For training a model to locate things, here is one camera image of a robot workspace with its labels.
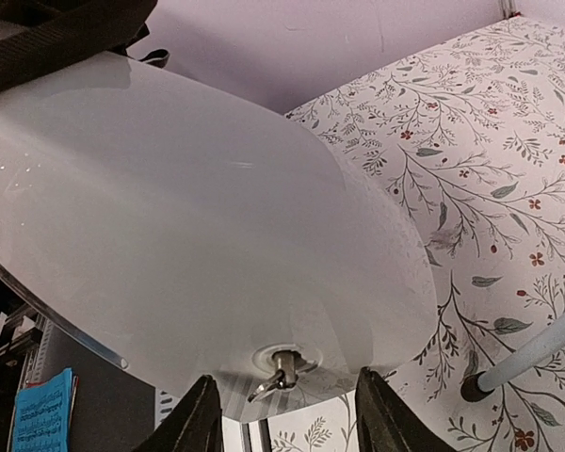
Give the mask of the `white metronome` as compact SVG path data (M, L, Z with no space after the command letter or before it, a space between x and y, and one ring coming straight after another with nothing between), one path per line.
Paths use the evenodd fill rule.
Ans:
M0 279L173 396L251 422L425 346L436 293L399 206L313 133L101 54L0 94Z

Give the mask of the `grey perforated music stand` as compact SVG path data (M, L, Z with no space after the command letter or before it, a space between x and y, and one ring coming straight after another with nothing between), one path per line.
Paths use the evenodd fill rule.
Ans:
M481 401L564 347L565 313L500 363L467 377L460 387L460 395L467 402Z

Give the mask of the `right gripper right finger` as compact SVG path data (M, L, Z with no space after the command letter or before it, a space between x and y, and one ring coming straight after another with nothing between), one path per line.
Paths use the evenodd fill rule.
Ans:
M355 390L359 450L446 451L447 443L432 432L369 367L359 373Z

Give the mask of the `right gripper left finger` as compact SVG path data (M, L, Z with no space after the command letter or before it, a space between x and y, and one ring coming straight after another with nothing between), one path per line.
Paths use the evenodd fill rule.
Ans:
M222 409L217 383L201 376L134 452L221 452Z

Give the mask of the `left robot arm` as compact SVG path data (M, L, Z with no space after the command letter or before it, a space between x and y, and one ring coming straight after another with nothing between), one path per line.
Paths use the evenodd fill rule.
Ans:
M0 92L149 34L146 1L0 1Z

